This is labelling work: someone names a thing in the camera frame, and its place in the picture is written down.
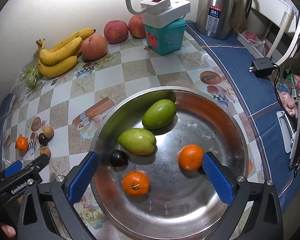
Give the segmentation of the person's left hand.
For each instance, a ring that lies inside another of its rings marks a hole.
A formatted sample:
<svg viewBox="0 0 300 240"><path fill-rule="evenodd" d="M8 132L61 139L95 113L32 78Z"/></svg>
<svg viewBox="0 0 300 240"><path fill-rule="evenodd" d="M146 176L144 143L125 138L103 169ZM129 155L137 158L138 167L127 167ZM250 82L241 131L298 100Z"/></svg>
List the person's left hand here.
<svg viewBox="0 0 300 240"><path fill-rule="evenodd" d="M0 224L0 226L8 238L12 238L16 236L16 231L12 226L2 224L2 223Z"/></svg>

